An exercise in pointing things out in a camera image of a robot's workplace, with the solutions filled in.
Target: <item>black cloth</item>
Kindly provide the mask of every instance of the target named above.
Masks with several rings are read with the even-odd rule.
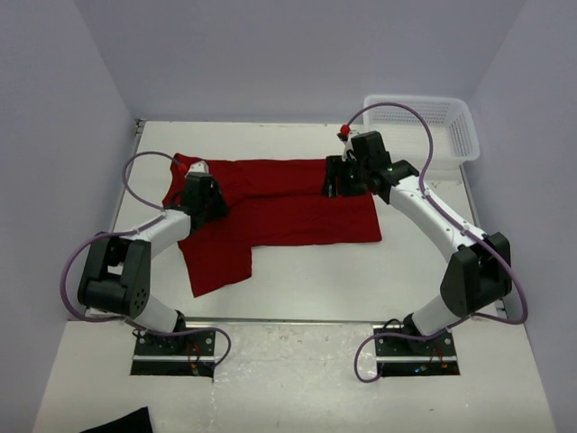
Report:
[[[80,433],[154,433],[148,408],[140,408],[104,426],[94,427]]]

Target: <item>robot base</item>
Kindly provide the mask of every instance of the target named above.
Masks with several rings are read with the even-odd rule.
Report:
[[[158,337],[133,332],[132,376],[214,377],[215,332]]]
[[[374,334],[399,333],[398,325],[373,327]],[[415,377],[459,375],[457,353],[453,335],[444,333],[425,342],[401,338],[378,338],[375,340],[377,371],[381,377]]]

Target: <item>red cloth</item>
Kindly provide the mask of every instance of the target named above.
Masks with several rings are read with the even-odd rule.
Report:
[[[176,154],[186,166],[202,161]],[[321,194],[325,160],[206,161],[218,181],[229,215],[203,226],[180,251],[194,296],[246,280],[253,246],[378,242],[379,221],[371,195],[327,198]],[[184,188],[170,166],[168,205]]]

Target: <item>metal base plate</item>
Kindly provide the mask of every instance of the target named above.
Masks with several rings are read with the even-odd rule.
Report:
[[[131,375],[213,377],[214,331],[181,337],[135,336]]]
[[[399,326],[373,327],[374,334],[398,333]],[[377,369],[382,377],[458,375],[459,365],[453,335],[446,332],[426,342],[395,337],[375,340]]]

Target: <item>plastic basket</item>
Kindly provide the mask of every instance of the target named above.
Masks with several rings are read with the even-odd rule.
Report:
[[[364,106],[378,102],[399,102],[415,109],[431,128],[435,152],[431,169],[454,170],[465,161],[479,158],[479,139],[469,107],[451,97],[413,97],[370,95]],[[408,111],[380,106],[363,114],[365,131],[379,131],[388,150],[396,158],[422,167],[428,153],[428,141],[420,122]]]

